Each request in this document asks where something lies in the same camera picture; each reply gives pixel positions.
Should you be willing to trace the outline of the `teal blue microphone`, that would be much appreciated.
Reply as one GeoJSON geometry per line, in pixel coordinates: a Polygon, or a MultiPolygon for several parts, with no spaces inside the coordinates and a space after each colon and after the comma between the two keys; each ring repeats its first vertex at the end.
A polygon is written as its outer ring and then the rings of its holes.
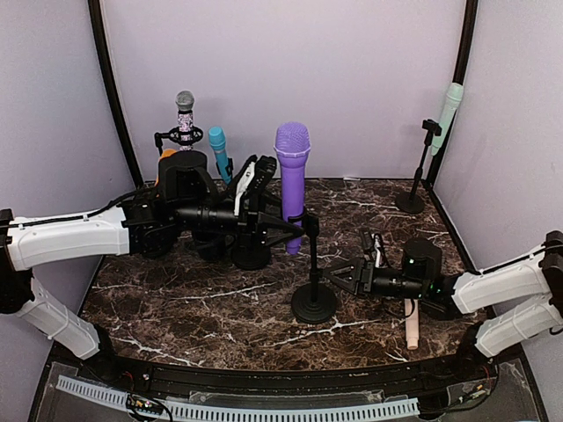
{"type": "Polygon", "coordinates": [[[216,158],[216,168],[222,180],[228,185],[232,181],[233,164],[226,150],[226,136],[221,127],[208,130],[208,142],[216,158]]]}

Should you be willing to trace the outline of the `black corner post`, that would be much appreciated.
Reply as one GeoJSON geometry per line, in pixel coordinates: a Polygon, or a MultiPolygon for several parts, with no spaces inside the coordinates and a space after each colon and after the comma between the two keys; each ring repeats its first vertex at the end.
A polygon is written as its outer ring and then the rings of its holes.
{"type": "Polygon", "coordinates": [[[140,187],[143,185],[143,175],[128,132],[125,114],[121,105],[120,93],[113,73],[113,65],[102,11],[102,2],[100,0],[88,0],[87,6],[100,74],[105,87],[106,99],[112,114],[121,152],[125,158],[128,173],[134,186],[140,187]]]}
{"type": "Polygon", "coordinates": [[[445,92],[444,104],[440,116],[442,134],[437,136],[431,144],[432,161],[426,177],[427,182],[434,186],[444,159],[445,150],[451,135],[457,110],[464,96],[464,79],[470,58],[474,28],[479,8],[478,0],[467,0],[464,8],[457,61],[454,68],[452,82],[445,92]]]}

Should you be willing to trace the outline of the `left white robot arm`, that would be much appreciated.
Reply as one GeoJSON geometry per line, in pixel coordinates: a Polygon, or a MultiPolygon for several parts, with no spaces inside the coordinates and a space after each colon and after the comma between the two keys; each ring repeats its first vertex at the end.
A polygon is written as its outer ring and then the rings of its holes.
{"type": "Polygon", "coordinates": [[[271,156],[251,156],[224,190],[208,174],[207,157],[195,150],[164,151],[157,180],[73,215],[41,218],[1,213],[1,311],[26,320],[81,360],[105,383],[124,375],[105,332],[85,322],[47,292],[33,275],[46,263],[98,255],[168,252],[184,231],[214,246],[223,236],[235,241],[235,261],[261,268],[273,245],[304,233],[305,207],[291,207],[267,187],[277,169],[271,156]]]}

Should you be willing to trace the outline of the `dark blue mug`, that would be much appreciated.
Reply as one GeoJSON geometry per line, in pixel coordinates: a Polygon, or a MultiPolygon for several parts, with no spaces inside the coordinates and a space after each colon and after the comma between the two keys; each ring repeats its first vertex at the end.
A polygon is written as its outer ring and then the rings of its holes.
{"type": "Polygon", "coordinates": [[[227,251],[234,244],[233,241],[227,241],[223,237],[210,240],[194,240],[194,249],[197,251],[201,259],[206,262],[216,262],[224,259],[227,251]]]}

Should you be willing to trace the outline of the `right black corner post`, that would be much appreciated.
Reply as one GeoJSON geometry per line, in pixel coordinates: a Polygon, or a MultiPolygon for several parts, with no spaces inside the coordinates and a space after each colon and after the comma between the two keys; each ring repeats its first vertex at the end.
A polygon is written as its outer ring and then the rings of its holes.
{"type": "Polygon", "coordinates": [[[431,144],[432,161],[426,177],[427,182],[434,186],[444,159],[445,150],[451,135],[457,110],[464,96],[464,79],[470,58],[474,28],[479,8],[478,0],[467,0],[464,8],[457,61],[454,68],[452,82],[445,92],[444,104],[440,116],[442,134],[437,136],[431,144]]]}

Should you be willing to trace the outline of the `black front rail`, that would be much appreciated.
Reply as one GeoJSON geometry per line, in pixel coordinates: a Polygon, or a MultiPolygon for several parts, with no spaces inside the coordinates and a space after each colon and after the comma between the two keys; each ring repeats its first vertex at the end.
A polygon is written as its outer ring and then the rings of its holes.
{"type": "Polygon", "coordinates": [[[380,392],[386,397],[406,394],[445,401],[446,389],[459,382],[482,380],[493,387],[498,364],[446,356],[411,363],[320,371],[246,371],[182,367],[114,357],[112,375],[101,366],[81,364],[79,373],[112,387],[164,397],[195,393],[243,396],[308,396],[380,392]]]}

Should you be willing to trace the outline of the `silver glitter microphone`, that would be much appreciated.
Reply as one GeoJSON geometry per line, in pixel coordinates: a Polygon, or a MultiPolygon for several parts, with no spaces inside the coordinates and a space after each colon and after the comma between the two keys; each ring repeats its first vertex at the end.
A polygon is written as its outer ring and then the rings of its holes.
{"type": "Polygon", "coordinates": [[[191,91],[181,91],[175,103],[178,108],[179,149],[190,150],[194,143],[194,95],[191,91]]]}

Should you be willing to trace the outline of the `mint green microphone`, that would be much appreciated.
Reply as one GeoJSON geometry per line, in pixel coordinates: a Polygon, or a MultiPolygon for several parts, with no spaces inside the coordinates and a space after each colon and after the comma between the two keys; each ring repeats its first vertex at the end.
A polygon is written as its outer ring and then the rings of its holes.
{"type": "Polygon", "coordinates": [[[431,156],[436,156],[440,151],[445,136],[448,133],[457,109],[463,99],[464,86],[459,83],[451,83],[446,91],[439,126],[442,129],[440,135],[435,135],[431,143],[431,156]]]}

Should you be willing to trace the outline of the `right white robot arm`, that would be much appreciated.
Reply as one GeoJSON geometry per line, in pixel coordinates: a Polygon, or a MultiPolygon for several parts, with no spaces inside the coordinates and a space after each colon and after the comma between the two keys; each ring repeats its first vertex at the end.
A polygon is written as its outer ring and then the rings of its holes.
{"type": "Polygon", "coordinates": [[[454,320],[500,302],[522,298],[512,310],[470,327],[449,363],[459,382],[472,378],[503,350],[562,325],[562,234],[546,234],[535,250],[484,270],[442,274],[442,250],[423,237],[403,247],[401,267],[379,267],[368,257],[326,268],[326,279],[356,296],[418,301],[436,320],[454,320]]]}

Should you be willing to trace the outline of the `orange microphone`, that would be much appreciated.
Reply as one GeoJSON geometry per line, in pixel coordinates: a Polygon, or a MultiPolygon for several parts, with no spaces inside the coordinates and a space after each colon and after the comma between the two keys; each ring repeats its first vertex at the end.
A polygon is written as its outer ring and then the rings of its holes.
{"type": "Polygon", "coordinates": [[[157,167],[157,178],[155,181],[155,186],[158,184],[158,177],[159,177],[159,167],[160,167],[160,162],[162,162],[164,159],[166,159],[167,157],[170,157],[174,154],[176,154],[178,151],[176,149],[164,149],[163,152],[160,154],[160,157],[158,159],[158,167],[157,167]]]}

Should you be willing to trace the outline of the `black round-base stand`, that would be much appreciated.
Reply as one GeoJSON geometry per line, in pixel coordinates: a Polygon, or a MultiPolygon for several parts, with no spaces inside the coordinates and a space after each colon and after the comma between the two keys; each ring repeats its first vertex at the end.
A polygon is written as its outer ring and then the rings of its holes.
{"type": "Polygon", "coordinates": [[[399,193],[395,199],[396,207],[400,211],[408,213],[410,215],[418,215],[425,208],[425,203],[423,199],[417,194],[417,190],[422,179],[424,164],[426,162],[429,147],[432,144],[434,137],[442,133],[442,128],[440,127],[439,123],[431,119],[422,121],[422,128],[426,131],[426,136],[424,139],[424,149],[421,154],[419,165],[413,176],[412,187],[409,192],[399,193]]]}
{"type": "MultiPolygon", "coordinates": [[[[264,238],[267,236],[267,229],[262,226],[264,238]]],[[[255,271],[268,265],[271,258],[270,247],[262,246],[257,249],[238,248],[235,244],[231,249],[230,257],[233,264],[246,271],[255,271]]]]}
{"type": "Polygon", "coordinates": [[[322,324],[329,321],[336,312],[335,293],[320,283],[322,270],[318,267],[318,218],[306,209],[292,220],[302,223],[310,242],[309,282],[299,287],[291,297],[291,310],[296,320],[304,324],[322,324]]]}

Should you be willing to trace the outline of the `pale pink microphone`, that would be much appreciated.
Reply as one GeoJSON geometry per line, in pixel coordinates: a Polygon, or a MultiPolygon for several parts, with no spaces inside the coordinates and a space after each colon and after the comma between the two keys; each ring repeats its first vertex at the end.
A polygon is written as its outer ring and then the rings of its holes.
{"type": "Polygon", "coordinates": [[[405,329],[407,349],[409,351],[416,350],[419,347],[420,339],[419,305],[417,300],[405,299],[405,329]]]}

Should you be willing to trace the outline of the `left black corner post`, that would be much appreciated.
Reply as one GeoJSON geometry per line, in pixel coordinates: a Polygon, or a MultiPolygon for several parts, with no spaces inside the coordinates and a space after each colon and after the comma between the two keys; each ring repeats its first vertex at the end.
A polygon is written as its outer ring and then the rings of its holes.
{"type": "Polygon", "coordinates": [[[120,93],[113,73],[113,65],[102,11],[102,2],[100,0],[88,0],[87,6],[100,74],[105,87],[106,99],[112,114],[121,152],[125,158],[128,173],[134,186],[140,187],[143,185],[143,175],[128,132],[125,114],[121,105],[120,93]]]}

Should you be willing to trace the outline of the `purple microphone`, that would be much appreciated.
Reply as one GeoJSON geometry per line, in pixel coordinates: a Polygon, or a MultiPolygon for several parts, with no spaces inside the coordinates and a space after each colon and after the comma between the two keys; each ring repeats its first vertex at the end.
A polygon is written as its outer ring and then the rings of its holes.
{"type": "Polygon", "coordinates": [[[311,151],[309,131],[303,123],[291,121],[277,128],[274,150],[281,168],[281,210],[288,221],[303,214],[305,166],[311,151]]]}

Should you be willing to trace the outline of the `black tripod shock-mount stand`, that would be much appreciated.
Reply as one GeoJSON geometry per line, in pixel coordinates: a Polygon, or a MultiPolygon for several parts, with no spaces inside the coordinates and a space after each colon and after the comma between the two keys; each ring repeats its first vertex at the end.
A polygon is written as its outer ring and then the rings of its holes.
{"type": "Polygon", "coordinates": [[[195,143],[202,140],[203,136],[203,131],[198,127],[193,127],[190,131],[182,131],[179,127],[174,127],[166,133],[156,132],[154,140],[159,154],[162,155],[164,153],[164,140],[169,140],[180,147],[191,149],[195,143]]]}

